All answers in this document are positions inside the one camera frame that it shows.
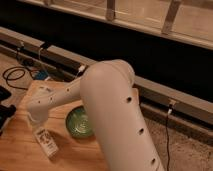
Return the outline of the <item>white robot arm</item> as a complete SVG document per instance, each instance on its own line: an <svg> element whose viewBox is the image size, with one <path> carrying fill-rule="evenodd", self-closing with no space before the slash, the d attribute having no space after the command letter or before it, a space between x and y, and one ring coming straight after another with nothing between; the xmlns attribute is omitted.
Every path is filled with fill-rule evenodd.
<svg viewBox="0 0 213 171"><path fill-rule="evenodd" d="M110 171L164 171L133 91L134 78L124 60L96 62L61 89L40 89L27 104L28 117L43 124L50 109L80 100Z"/></svg>

